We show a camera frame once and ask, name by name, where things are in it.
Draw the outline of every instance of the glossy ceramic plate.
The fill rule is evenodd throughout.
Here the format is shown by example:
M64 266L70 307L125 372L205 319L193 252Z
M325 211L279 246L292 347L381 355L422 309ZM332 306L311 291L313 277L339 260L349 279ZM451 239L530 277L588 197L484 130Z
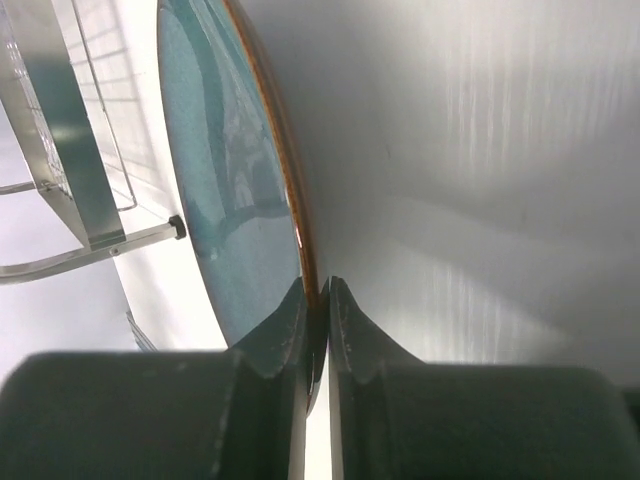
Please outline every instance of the glossy ceramic plate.
M180 196L230 345L294 280L317 278L297 157L246 17L233 2L161 0L160 84Z

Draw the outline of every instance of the metal rod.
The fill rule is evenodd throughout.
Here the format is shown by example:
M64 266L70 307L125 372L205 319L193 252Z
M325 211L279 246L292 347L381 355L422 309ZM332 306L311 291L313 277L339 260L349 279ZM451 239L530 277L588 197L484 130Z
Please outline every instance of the metal rod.
M107 107L104 102L104 96L102 95L102 89L100 88L100 83L98 82L98 75L96 74L96 69L93 65L93 60L91 60L91 54L89 52L89 45L87 43L87 37L84 32L84 27L82 26L82 21L80 20L80 13L78 12L78 5L76 4L76 0L71 0L71 6L73 7L73 14L76 17L76 23L78 24L78 30L80 31L80 39L82 40L82 48L84 49L84 53L87 57L87 64L89 65L89 70L91 71L91 77L93 78L93 83L96 86L96 92L98 94L98 101L100 102L100 108L102 109L102 113L104 115L105 121L107 122L107 127L109 129L109 135L111 136L111 142L113 143L113 147L116 151L116 156L118 157L118 161L122 166L122 173L124 174L124 181L127 184L127 188L129 189L129 194L131 196L131 205L126 207L118 208L119 212L125 212L127 210L132 210L138 206L138 199L136 198L136 194L133 191L133 186L131 185L131 179L129 178L129 172L127 172L127 167L124 164L124 159L122 158L122 152L120 151L120 147L118 146L118 142L116 140L116 134L113 129L113 125L111 124L111 119L109 118L109 114L107 113Z
M185 235L182 219L178 216L172 217L168 223L126 235L123 240L109 243L103 247L84 247L42 260L36 260L35 262L0 266L0 285L13 285L40 280L108 258L117 257L163 240L170 238L180 239Z
M12 193L27 192L35 190L36 186L33 182L16 183L15 185L6 185L0 187L0 195L11 195Z

